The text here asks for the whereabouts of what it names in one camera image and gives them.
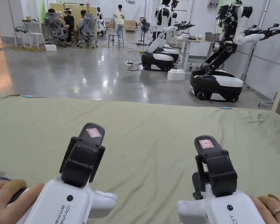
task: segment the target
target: wooden board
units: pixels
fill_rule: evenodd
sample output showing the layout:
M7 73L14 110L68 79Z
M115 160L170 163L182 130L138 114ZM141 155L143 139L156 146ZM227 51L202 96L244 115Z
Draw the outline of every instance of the wooden board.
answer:
M125 20L124 21L124 28L127 31L136 31L137 27L136 27L136 21L133 20Z
M86 10L86 6L73 5L73 4L65 4L64 6L65 6L65 8L70 8L72 10L72 16L75 18L75 28L77 28L78 22L82 19L81 10L83 10L83 9ZM54 9L55 11L58 11L58 12L64 11L63 4L50 3L50 8ZM90 13L92 13L93 16L96 17L97 13L98 13L97 9L95 7L90 7L89 9L90 9ZM95 38L97 38L98 33L97 33L96 28L94 29L94 33L95 33Z

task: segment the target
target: polished floor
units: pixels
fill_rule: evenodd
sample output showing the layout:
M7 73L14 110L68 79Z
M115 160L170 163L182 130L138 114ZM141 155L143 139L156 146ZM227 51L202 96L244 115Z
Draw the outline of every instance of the polished floor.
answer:
M147 47L132 44L139 40L136 34L125 37L125 48L120 49L107 48L107 40L100 40L95 49L72 46L56 52L0 51L0 94L251 109L266 100L244 88L234 104L199 101L190 93L189 76L170 82L165 72L128 71L124 61L140 63L141 56L133 54Z

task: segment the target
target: jeans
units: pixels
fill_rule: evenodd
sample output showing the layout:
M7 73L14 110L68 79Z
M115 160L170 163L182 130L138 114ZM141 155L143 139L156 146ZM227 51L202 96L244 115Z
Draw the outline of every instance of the jeans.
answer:
M116 29L116 34L119 36L119 38L123 35L123 25L118 24Z

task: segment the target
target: gray mesh chair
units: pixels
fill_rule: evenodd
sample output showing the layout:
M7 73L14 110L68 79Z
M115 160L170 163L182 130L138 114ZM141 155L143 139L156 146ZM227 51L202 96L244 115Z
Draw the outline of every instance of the gray mesh chair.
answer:
M61 19L58 17L57 13L46 13L44 18L45 24L48 28L48 34L51 37L50 41L46 41L48 44L71 46L70 43L66 42L68 35L67 29L62 28Z
M94 46L98 47L97 42L98 40L95 38L94 29L97 24L97 19L94 18L94 16L90 13L86 13L85 17L83 19L83 26L79 30L79 39L82 39L85 41L85 43L81 43L78 46L82 47L83 45L90 46L92 45L92 48Z

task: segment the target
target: hand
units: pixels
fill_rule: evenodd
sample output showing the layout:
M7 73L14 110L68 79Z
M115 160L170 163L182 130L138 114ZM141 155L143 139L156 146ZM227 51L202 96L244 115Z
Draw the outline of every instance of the hand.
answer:
M280 198L274 195L251 197L266 224L280 223Z
M90 6L90 4L89 4L89 2L87 2L87 4L86 4L87 13L90 13L89 6Z
M0 224L16 224L36 201L44 184L35 185L7 208L13 195L25 187L24 180L0 180Z

